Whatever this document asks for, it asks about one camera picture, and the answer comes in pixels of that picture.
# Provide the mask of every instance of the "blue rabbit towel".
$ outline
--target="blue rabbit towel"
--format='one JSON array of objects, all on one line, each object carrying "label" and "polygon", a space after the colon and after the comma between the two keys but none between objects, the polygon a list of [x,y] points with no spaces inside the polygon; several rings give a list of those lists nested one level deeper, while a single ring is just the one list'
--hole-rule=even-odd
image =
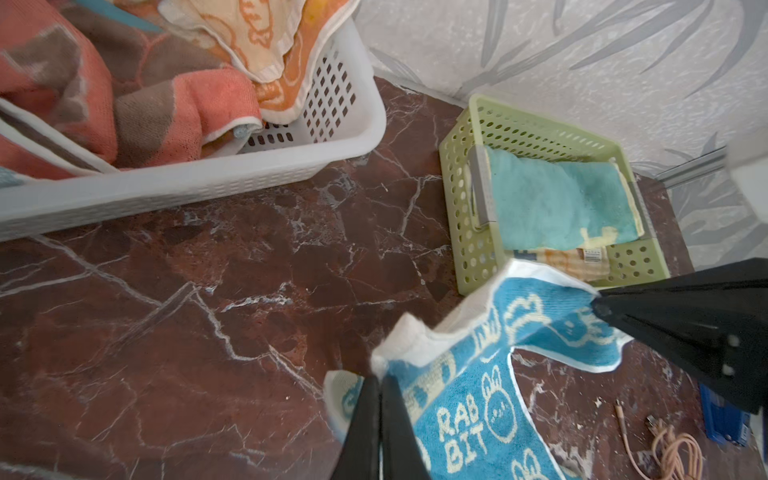
[{"label": "blue rabbit towel", "polygon": [[[631,338],[590,309],[597,291],[540,263],[512,260],[430,329],[405,314],[372,352],[394,375],[433,479],[555,480],[564,476],[537,433],[511,367],[511,349],[590,372],[615,369]],[[343,438],[362,386],[328,372],[331,426]]]}]

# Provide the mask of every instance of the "dark red marble surface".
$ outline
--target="dark red marble surface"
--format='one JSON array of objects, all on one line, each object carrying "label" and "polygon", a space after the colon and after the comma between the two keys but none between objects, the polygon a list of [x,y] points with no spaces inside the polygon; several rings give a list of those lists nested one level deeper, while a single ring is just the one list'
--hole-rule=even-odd
[{"label": "dark red marble surface", "polygon": [[[325,372],[366,372],[402,313],[435,325],[461,300],[437,154],[460,109],[379,88],[382,143],[311,180],[0,244],[0,478],[328,478]],[[646,199],[684,273],[668,200]],[[764,475],[640,344],[608,374],[515,368],[555,457],[592,478],[636,478],[616,398],[637,450],[653,413],[700,439],[708,478]]]}]

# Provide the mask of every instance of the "barcode label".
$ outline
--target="barcode label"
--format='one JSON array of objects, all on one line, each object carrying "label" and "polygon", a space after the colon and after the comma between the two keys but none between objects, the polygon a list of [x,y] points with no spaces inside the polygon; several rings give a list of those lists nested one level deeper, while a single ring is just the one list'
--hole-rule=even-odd
[{"label": "barcode label", "polygon": [[585,248],[584,261],[589,263],[600,263],[603,261],[603,253],[599,248]]}]

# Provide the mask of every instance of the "white object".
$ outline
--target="white object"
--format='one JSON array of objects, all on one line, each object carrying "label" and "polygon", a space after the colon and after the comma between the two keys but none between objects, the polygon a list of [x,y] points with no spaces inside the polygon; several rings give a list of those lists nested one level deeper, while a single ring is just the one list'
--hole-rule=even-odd
[{"label": "white object", "polygon": [[[328,42],[314,82],[299,120],[265,124],[239,154],[0,189],[0,241],[307,180],[370,152],[386,113],[351,20]],[[326,90],[332,83],[338,91]]]},{"label": "white object", "polygon": [[729,141],[725,165],[755,216],[768,223],[768,128]]}]

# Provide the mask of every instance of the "folded teal towel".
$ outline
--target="folded teal towel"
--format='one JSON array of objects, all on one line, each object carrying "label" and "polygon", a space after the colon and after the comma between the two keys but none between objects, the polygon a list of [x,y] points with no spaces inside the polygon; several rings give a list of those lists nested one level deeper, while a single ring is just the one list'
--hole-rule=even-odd
[{"label": "folded teal towel", "polygon": [[488,151],[505,250],[598,248],[636,240],[640,214],[608,162],[547,162]]}]

